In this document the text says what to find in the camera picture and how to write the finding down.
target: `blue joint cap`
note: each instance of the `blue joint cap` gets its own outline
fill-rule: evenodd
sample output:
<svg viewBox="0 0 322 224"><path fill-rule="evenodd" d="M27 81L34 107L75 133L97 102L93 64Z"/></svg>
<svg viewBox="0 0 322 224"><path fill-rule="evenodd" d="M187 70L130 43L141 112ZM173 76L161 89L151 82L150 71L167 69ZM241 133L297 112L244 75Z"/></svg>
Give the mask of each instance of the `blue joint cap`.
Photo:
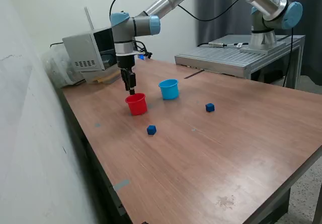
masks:
<svg viewBox="0 0 322 224"><path fill-rule="evenodd" d="M303 14L303 6L301 3L298 2L292 2L284 16L282 21L282 29L291 29L295 27L298 22L300 22Z"/></svg>
<svg viewBox="0 0 322 224"><path fill-rule="evenodd" d="M150 125L149 127L147 127L147 134L149 135L155 135L156 133L156 126L154 125Z"/></svg>
<svg viewBox="0 0 322 224"><path fill-rule="evenodd" d="M253 15L254 13L256 13L256 11L257 11L257 8L252 7L252 15Z"/></svg>
<svg viewBox="0 0 322 224"><path fill-rule="evenodd" d="M206 105L206 111L207 112L214 112L215 111L215 105L213 105L212 103L208 103Z"/></svg>
<svg viewBox="0 0 322 224"><path fill-rule="evenodd" d="M113 13L111 14L111 26L114 27L130 18L128 13Z"/></svg>
<svg viewBox="0 0 322 224"><path fill-rule="evenodd" d="M161 22L158 16L150 16L150 34L159 34L161 31Z"/></svg>

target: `metal grating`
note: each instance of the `metal grating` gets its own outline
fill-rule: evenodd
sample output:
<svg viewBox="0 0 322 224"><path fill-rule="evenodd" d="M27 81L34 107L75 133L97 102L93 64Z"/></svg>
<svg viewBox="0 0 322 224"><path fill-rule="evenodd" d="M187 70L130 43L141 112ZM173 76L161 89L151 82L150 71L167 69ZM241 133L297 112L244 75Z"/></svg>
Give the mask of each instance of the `metal grating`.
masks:
<svg viewBox="0 0 322 224"><path fill-rule="evenodd" d="M94 60L87 60L87 61L75 61L75 66L77 67L95 67L95 61Z"/></svg>
<svg viewBox="0 0 322 224"><path fill-rule="evenodd" d="M264 55L255 53L242 53L236 48L216 48L209 46L197 47L189 51L189 55L190 57L203 58L206 60L229 61L230 64L233 62L233 64L237 66L247 66L248 64L265 57Z"/></svg>

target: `tabletop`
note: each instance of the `tabletop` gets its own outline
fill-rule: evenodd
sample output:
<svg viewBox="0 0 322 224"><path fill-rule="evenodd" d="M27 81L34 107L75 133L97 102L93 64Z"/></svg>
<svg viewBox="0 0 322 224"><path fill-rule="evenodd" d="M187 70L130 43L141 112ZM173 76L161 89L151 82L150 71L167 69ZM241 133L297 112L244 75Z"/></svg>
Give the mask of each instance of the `tabletop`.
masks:
<svg viewBox="0 0 322 224"><path fill-rule="evenodd" d="M243 223L321 147L322 96L207 71L185 79L197 71L138 60L141 116L121 79L64 89L111 183L128 181L117 194L134 224ZM164 101L158 83L173 78L180 96Z"/></svg>

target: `speckled floor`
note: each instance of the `speckled floor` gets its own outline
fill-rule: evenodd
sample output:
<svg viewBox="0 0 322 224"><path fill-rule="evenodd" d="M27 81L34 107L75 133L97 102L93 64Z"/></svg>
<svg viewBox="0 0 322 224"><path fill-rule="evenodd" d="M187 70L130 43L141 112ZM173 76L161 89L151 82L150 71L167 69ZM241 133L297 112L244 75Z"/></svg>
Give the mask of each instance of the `speckled floor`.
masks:
<svg viewBox="0 0 322 224"><path fill-rule="evenodd" d="M301 76L299 90L322 94L322 86L315 85L305 76ZM289 212L277 223L312 224L321 182L322 157L291 188Z"/></svg>

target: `table leg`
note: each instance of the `table leg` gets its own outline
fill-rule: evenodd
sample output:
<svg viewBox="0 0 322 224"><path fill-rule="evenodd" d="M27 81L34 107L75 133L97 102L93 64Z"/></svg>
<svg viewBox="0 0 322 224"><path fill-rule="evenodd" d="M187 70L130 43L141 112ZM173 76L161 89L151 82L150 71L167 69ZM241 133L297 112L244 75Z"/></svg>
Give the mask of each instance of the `table leg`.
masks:
<svg viewBox="0 0 322 224"><path fill-rule="evenodd" d="M322 224L322 186L317 200L313 224Z"/></svg>

